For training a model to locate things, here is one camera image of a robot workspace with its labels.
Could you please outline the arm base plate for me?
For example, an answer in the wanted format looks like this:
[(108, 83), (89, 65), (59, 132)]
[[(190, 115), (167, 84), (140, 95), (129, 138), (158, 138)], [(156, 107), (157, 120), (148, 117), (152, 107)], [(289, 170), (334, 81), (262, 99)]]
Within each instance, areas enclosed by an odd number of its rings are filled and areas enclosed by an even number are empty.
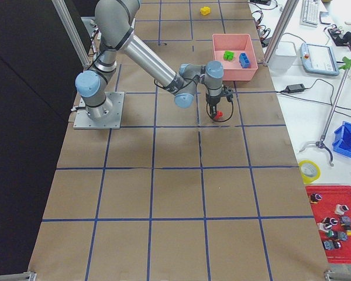
[(91, 108), (81, 98), (76, 107), (74, 129), (120, 129), (125, 92), (106, 92), (103, 105)]

